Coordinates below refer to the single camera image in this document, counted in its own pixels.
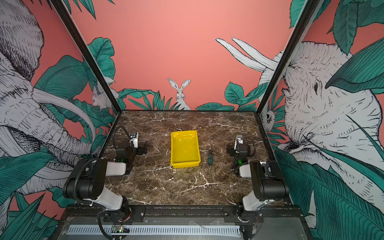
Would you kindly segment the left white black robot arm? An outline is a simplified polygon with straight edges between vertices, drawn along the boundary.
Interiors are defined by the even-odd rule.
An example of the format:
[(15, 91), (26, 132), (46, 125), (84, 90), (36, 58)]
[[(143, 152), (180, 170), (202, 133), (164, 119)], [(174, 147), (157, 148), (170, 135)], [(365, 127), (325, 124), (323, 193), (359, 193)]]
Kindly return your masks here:
[(105, 186), (105, 179), (109, 176), (129, 175), (135, 157), (144, 155), (147, 151), (147, 144), (135, 147), (126, 142), (118, 146), (116, 162), (101, 158), (80, 160), (63, 187), (64, 198), (99, 207), (110, 214), (112, 220), (126, 222), (132, 218), (133, 210), (127, 198), (115, 194)]

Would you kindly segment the green handled screwdriver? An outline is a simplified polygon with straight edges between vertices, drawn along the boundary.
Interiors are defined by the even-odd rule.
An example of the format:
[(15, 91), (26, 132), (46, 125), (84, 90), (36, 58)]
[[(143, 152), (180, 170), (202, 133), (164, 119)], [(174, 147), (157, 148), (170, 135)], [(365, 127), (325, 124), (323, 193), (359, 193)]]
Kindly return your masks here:
[(210, 148), (209, 148), (209, 156), (208, 156), (208, 165), (211, 166), (213, 164), (213, 151), (212, 151), (212, 140), (210, 140)]

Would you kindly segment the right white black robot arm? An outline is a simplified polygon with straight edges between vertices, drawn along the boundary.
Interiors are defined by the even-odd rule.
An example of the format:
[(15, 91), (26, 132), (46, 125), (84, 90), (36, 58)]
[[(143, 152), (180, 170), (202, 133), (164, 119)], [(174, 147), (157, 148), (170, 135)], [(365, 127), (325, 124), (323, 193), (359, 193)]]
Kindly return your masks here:
[(234, 158), (233, 173), (252, 182), (253, 190), (242, 200), (245, 211), (258, 211), (289, 196), (289, 187), (277, 161), (250, 161), (253, 154), (246, 144), (228, 145), (227, 153)]

